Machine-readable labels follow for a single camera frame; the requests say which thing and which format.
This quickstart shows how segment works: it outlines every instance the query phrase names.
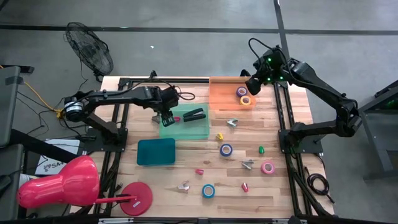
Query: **red disc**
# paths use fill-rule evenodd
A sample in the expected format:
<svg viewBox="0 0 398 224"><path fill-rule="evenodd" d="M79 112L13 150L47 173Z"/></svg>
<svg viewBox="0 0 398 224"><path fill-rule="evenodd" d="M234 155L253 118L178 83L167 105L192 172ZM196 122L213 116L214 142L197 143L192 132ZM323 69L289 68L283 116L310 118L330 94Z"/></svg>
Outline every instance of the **red disc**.
<svg viewBox="0 0 398 224"><path fill-rule="evenodd" d="M129 194L137 197L130 202L120 203L120 207L126 215L141 215L152 205L152 191L145 183L131 183L123 189L122 194Z"/></svg>

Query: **concrete floor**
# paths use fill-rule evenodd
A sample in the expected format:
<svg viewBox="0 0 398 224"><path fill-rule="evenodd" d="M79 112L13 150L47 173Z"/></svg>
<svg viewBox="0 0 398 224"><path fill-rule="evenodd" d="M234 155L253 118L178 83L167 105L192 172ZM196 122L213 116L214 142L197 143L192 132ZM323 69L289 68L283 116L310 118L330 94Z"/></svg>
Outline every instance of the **concrete floor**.
<svg viewBox="0 0 398 224"><path fill-rule="evenodd" d="M397 30L395 0L280 0L286 29ZM277 29L273 0L12 0L0 12L0 24L64 26L80 21L88 26L194 27ZM111 50L112 75L215 76L239 75L254 70L255 60L247 47L250 37L269 45L280 43L279 34L97 32ZM358 100L359 106L395 81L398 65L396 36L288 35L290 56L308 62L338 91ZM0 62L35 67L24 76L55 105L74 94L82 82L80 63L63 32L0 30ZM91 71L83 90L99 88ZM20 91L34 97L26 86ZM309 93L314 122L335 118L335 112ZM43 108L26 101L36 111ZM52 114L44 114L50 131L39 138L72 136ZM28 132L39 125L37 116L18 103L14 128ZM363 181L363 175L378 170L375 153L361 128L353 138L327 136L322 140L326 174L340 217L398 222L398 182L394 179ZM56 215L55 211L43 216Z"/></svg>

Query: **wooden tabletop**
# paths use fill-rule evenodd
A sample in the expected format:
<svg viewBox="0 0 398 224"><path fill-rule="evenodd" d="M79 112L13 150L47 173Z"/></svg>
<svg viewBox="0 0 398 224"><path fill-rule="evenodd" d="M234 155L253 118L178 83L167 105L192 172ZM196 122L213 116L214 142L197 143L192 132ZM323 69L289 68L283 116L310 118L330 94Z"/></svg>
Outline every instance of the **wooden tabletop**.
<svg viewBox="0 0 398 224"><path fill-rule="evenodd" d="M117 90L120 77L104 77L101 89ZM193 101L180 99L179 103L208 103L208 84L178 83L182 91L196 95ZM296 122L312 123L307 94L303 88L290 86L290 99ZM118 183L124 186L131 182L145 182L152 189L151 208L141 216L145 217L230 217L230 218L280 218L293 215L292 199L284 155L280 153L277 131L280 129L272 86L262 87L256 96L257 105L251 111L209 110L210 136L206 140L178 140L176 142L176 161L172 166L142 167L137 165L137 143L141 139L159 138L159 125L151 121L154 112L131 105L127 128L129 137L126 151L122 154ZM96 114L110 121L113 106L100 106ZM226 121L238 118L238 126L230 128ZM224 141L216 140L216 134L223 133ZM220 156L220 146L228 143L233 147L229 157ZM259 154L259 146L265 153ZM91 155L98 170L101 170L103 152ZM325 175L319 158L303 154L303 163L309 171ZM241 161L254 160L253 170L247 170ZM275 165L273 174L265 175L260 166L264 160ZM203 169L203 176L195 174L195 169ZM190 190L177 188L188 180ZM249 192L244 193L241 185L245 182ZM214 198L201 195L205 184L215 186ZM304 211L302 193L298 188L300 208ZM326 197L316 195L324 208L333 213L332 204ZM112 216L126 216L120 206L113 208Z"/></svg>

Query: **yellow object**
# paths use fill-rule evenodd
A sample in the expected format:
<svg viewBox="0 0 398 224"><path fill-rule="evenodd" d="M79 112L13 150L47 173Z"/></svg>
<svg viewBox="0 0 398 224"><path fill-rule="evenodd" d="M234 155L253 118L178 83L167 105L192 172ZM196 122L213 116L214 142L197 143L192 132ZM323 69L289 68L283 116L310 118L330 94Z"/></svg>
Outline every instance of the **yellow object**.
<svg viewBox="0 0 398 224"><path fill-rule="evenodd" d="M47 103L43 100L43 98L36 92L36 90L33 89L33 87L31 87L27 82L24 82L24 83L25 83L25 85L27 85L27 86L30 88L30 90L32 90L32 91L36 94L37 97L39 97L40 101L43 102L44 105L45 105L48 109L54 111L54 112L57 114L57 118L62 119L62 114L61 114L62 110L61 110L61 109L54 109L54 108L52 108L49 104L47 104Z"/></svg>
<svg viewBox="0 0 398 224"><path fill-rule="evenodd" d="M216 136L217 136L217 138L218 138L219 140L224 140L223 134L218 133Z"/></svg>
<svg viewBox="0 0 398 224"><path fill-rule="evenodd" d="M241 97L241 105L247 106L251 104L251 99L248 96L242 96Z"/></svg>

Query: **fan grille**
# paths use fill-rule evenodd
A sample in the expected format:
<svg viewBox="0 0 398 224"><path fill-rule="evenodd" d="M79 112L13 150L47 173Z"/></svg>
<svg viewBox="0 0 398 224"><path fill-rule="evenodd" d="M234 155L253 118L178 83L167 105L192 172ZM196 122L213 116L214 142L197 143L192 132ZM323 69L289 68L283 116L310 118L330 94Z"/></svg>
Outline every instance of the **fan grille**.
<svg viewBox="0 0 398 224"><path fill-rule="evenodd" d="M79 22L68 23L66 37L73 51L94 73L109 75L112 72L113 61L108 46L87 26Z"/></svg>

